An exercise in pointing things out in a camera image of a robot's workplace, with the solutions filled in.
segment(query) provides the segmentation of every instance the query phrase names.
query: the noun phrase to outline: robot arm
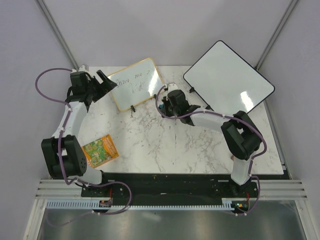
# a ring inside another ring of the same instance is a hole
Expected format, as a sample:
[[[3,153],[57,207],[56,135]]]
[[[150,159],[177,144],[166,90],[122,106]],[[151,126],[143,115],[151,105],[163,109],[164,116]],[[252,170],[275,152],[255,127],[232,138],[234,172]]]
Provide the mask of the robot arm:
[[[179,117],[195,111],[212,112],[198,105],[189,105],[186,95],[174,83],[167,86],[167,96],[162,99],[162,102],[163,104],[159,108],[167,117]],[[245,121],[258,131],[245,112],[239,111],[233,116]],[[249,180],[252,167],[251,157],[259,149],[262,142],[259,136],[249,127],[236,120],[228,120],[212,114],[193,114],[180,120],[184,124],[222,132],[227,146],[234,156],[231,179],[240,186]]]
[[[97,74],[102,79],[101,82],[94,76],[92,77],[86,70],[72,71],[70,74],[71,87],[65,100],[71,108],[65,106],[64,115],[58,129],[51,138],[44,139],[41,143],[44,159],[53,179],[63,179],[58,156],[58,139],[61,130],[63,130],[61,148],[66,176],[78,176],[81,180],[93,184],[102,182],[102,173],[87,166],[86,157],[77,140],[81,123],[89,111],[91,103],[98,101],[117,86],[101,70],[98,70]]]

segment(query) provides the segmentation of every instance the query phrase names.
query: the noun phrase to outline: white marble table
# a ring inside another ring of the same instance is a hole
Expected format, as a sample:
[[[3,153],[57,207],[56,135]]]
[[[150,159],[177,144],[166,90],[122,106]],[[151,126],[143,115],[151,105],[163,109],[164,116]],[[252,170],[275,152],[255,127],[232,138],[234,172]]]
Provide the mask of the white marble table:
[[[95,73],[101,69],[110,75],[122,68],[90,67],[89,70]],[[190,87],[183,79],[188,66],[158,69],[164,82],[175,82],[190,104],[206,106],[196,93],[189,93]],[[231,173],[231,153],[220,132],[162,118],[155,109],[155,99],[135,109],[136,112],[120,112],[110,94],[91,105],[80,128],[79,143],[85,145],[110,134],[120,155],[97,169],[118,173]],[[252,173],[283,174],[264,104],[258,105],[249,116],[268,146],[267,152],[254,160]]]

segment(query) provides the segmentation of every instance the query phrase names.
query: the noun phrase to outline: metal pole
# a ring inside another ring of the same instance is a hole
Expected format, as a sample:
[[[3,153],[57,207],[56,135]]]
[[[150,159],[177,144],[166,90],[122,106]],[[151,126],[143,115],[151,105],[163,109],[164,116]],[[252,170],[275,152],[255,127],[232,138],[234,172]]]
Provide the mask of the metal pole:
[[[67,58],[69,59],[70,63],[72,64],[73,68],[79,69],[79,64],[77,63],[75,57],[73,56],[65,38],[61,34],[58,25],[56,24],[55,19],[51,15],[47,5],[45,4],[44,0],[35,0],[36,4],[38,5],[39,9],[41,10],[43,16],[47,20],[50,28],[52,29],[56,39],[60,43],[64,53],[66,54]]]
[[[294,9],[296,8],[298,2],[300,0],[291,0],[291,2],[289,3],[289,6],[286,8],[280,22],[278,23],[278,25],[276,26],[268,44],[266,45],[258,63],[256,64],[256,66],[254,67],[256,70],[259,71],[259,69],[261,68],[262,64],[264,63],[268,53],[270,52],[271,48],[274,46],[276,40],[278,39],[279,35],[281,34],[282,30],[284,29],[284,26],[286,25],[286,23],[288,22],[289,17],[291,16],[292,12],[294,11]]]

